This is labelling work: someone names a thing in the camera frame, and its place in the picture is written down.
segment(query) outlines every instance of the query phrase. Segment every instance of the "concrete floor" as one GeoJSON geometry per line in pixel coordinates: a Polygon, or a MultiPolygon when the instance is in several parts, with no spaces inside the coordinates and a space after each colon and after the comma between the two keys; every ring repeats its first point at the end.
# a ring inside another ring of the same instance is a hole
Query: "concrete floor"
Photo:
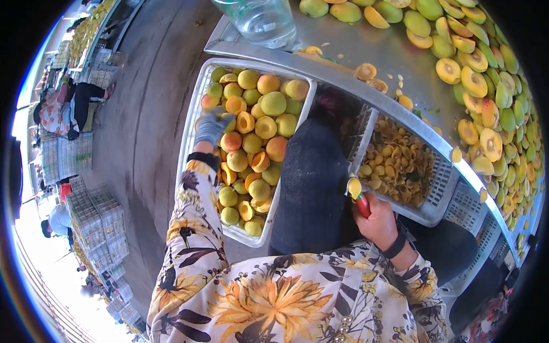
{"type": "MultiPolygon", "coordinates": [[[[106,183],[124,207],[124,277],[144,318],[164,257],[188,103],[212,57],[203,48],[220,17],[209,1],[147,0],[119,49],[127,61],[115,75],[116,91],[96,114],[93,170],[84,177],[89,188],[106,183]]],[[[266,255],[266,247],[230,238],[225,249],[231,262],[266,255]]]]}

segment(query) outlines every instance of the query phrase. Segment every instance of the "bracelet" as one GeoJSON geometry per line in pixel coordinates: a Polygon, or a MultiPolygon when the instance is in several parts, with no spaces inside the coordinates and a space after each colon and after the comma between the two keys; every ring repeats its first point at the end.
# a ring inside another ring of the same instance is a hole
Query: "bracelet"
{"type": "Polygon", "coordinates": [[[396,237],[396,240],[393,242],[393,244],[385,251],[381,251],[381,254],[388,259],[394,258],[396,255],[398,255],[402,249],[404,248],[404,244],[406,243],[406,235],[402,233],[402,231],[399,231],[399,235],[396,237]]]}

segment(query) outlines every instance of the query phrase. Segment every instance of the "gray work glove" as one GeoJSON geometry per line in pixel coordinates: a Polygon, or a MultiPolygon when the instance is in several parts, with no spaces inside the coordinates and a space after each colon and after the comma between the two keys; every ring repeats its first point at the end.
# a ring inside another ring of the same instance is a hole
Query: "gray work glove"
{"type": "Polygon", "coordinates": [[[234,115],[221,118],[221,114],[225,112],[223,106],[216,106],[208,111],[198,123],[197,136],[194,140],[194,145],[205,140],[211,143],[214,147],[221,139],[223,131],[227,125],[234,119],[234,115]]]}

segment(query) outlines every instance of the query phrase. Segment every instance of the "plastic water bottle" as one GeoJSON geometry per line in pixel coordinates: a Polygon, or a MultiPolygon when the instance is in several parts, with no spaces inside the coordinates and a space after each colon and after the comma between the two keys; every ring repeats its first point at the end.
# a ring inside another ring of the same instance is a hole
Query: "plastic water bottle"
{"type": "Polygon", "coordinates": [[[212,0],[255,45],[276,49],[295,41],[297,31],[288,0],[212,0]]]}

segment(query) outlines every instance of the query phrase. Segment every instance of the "red knife handle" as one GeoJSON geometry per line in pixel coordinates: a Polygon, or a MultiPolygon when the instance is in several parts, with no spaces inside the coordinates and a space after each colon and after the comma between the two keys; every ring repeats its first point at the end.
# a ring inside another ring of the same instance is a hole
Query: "red knife handle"
{"type": "Polygon", "coordinates": [[[358,206],[358,210],[362,214],[364,218],[368,218],[372,212],[370,211],[370,204],[368,203],[368,199],[360,193],[358,196],[358,199],[356,199],[356,205],[358,206]]]}

